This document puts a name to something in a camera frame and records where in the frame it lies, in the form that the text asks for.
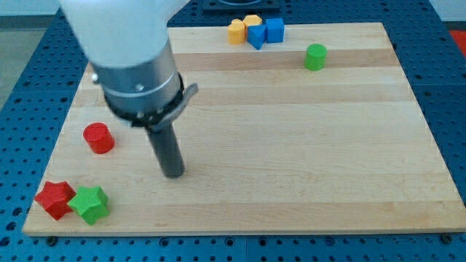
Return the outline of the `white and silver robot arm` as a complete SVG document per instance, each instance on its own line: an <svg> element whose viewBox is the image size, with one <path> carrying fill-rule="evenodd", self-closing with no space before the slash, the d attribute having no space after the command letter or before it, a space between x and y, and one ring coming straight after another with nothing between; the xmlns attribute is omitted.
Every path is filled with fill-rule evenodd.
<svg viewBox="0 0 466 262"><path fill-rule="evenodd" d="M181 115L183 87L167 23L189 0L60 0L108 107L134 127L159 131Z"/></svg>

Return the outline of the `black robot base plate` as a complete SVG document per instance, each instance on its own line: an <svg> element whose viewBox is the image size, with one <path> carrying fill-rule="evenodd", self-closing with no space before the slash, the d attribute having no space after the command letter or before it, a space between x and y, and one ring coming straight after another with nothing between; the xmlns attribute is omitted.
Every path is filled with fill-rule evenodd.
<svg viewBox="0 0 466 262"><path fill-rule="evenodd" d="M281 2L281 0L204 0L202 11L206 13L278 11Z"/></svg>

